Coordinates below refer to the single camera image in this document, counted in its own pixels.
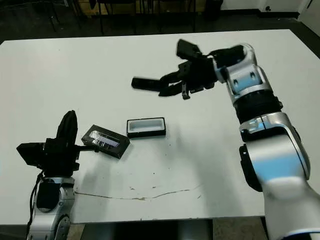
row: white table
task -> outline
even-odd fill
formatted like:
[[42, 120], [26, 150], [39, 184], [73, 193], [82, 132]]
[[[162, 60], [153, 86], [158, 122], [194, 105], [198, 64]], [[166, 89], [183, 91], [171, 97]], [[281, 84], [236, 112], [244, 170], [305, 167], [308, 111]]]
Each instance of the white table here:
[[261, 216], [263, 196], [245, 182], [239, 122], [226, 86], [160, 98], [133, 76], [176, 71], [176, 43], [204, 53], [251, 44], [311, 161], [320, 192], [320, 60], [289, 30], [5, 41], [0, 45], [0, 225], [25, 224], [39, 172], [16, 151], [56, 135], [74, 109], [76, 143], [92, 124], [126, 134], [126, 120], [165, 117], [165, 138], [133, 139], [120, 160], [82, 152], [74, 173], [74, 223]]

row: black cable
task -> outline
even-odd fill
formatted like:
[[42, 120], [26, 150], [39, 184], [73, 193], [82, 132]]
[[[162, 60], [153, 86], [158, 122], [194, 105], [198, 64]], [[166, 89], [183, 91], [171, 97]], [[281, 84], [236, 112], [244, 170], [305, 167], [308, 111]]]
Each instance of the black cable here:
[[35, 185], [34, 185], [34, 187], [32, 189], [31, 196], [30, 196], [30, 201], [29, 201], [30, 218], [29, 218], [28, 223], [26, 224], [26, 234], [25, 234], [25, 239], [26, 240], [28, 239], [28, 234], [29, 234], [30, 226], [31, 226], [31, 223], [32, 223], [32, 220], [33, 220], [33, 213], [34, 213], [34, 209], [35, 209], [33, 201], [34, 201], [34, 198], [37, 195], [37, 188], [38, 188], [38, 184], [39, 184], [41, 179], [42, 180], [44, 179], [44, 171], [43, 170], [36, 177]]

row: black floor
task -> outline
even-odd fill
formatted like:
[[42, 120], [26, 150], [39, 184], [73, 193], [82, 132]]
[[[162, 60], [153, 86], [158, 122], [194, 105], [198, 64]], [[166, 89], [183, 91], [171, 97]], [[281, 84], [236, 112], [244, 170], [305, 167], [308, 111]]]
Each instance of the black floor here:
[[[53, 30], [41, 4], [0, 11], [0, 43], [5, 40], [99, 37], [102, 35], [98, 17], [83, 17], [80, 20], [81, 27], [79, 27], [70, 7], [56, 5], [55, 9], [60, 21], [59, 24], [56, 18], [51, 17], [56, 31]], [[104, 36], [133, 35], [133, 19], [134, 17], [128, 15], [105, 17], [103, 19]], [[161, 18], [158, 18], [157, 15], [138, 14], [136, 34], [192, 33], [192, 22], [191, 13], [167, 13]], [[261, 18], [255, 14], [239, 14], [221, 15], [217, 20], [205, 20], [202, 14], [198, 14], [195, 21], [197, 33], [265, 29], [290, 29], [320, 58], [320, 37], [295, 18]]]

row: scratch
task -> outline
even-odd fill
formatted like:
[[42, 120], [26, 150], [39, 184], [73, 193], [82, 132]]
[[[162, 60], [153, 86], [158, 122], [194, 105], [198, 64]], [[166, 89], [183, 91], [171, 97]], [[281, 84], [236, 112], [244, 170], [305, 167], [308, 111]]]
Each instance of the scratch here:
[[198, 187], [200, 187], [200, 185], [194, 187], [194, 188], [190, 188], [190, 189], [182, 189], [182, 190], [178, 190], [178, 191], [169, 191], [169, 192], [165, 192], [156, 196], [142, 196], [142, 197], [116, 197], [116, 196], [103, 196], [103, 195], [97, 195], [97, 194], [90, 194], [90, 193], [83, 193], [83, 192], [78, 192], [75, 191], [75, 194], [78, 195], [84, 195], [84, 196], [91, 196], [91, 197], [98, 197], [98, 198], [104, 198], [104, 199], [117, 199], [117, 200], [139, 200], [139, 201], [145, 201], [147, 199], [157, 199], [160, 198], [162, 196], [165, 195], [170, 195], [170, 194], [176, 194], [176, 193], [180, 193], [180, 192], [189, 192], [192, 190], [197, 189]]

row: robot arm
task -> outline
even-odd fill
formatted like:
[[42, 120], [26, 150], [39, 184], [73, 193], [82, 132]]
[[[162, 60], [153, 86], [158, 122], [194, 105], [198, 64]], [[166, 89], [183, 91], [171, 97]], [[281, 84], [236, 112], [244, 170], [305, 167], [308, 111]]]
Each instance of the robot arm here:
[[22, 143], [16, 148], [26, 164], [42, 170], [30, 197], [29, 240], [67, 239], [75, 201], [75, 180], [71, 176], [79, 170], [76, 160], [81, 151], [98, 152], [96, 147], [75, 145], [77, 131], [77, 116], [72, 110], [64, 115], [56, 138]]
[[186, 100], [189, 92], [210, 89], [217, 81], [226, 83], [244, 142], [239, 148], [241, 166], [248, 185], [263, 192], [270, 239], [319, 233], [320, 196], [307, 182], [308, 155], [257, 65], [254, 49], [241, 44], [203, 55], [196, 45], [180, 40], [177, 55], [187, 59], [179, 71], [158, 81], [133, 78], [132, 87], [157, 91], [159, 96], [182, 93]]

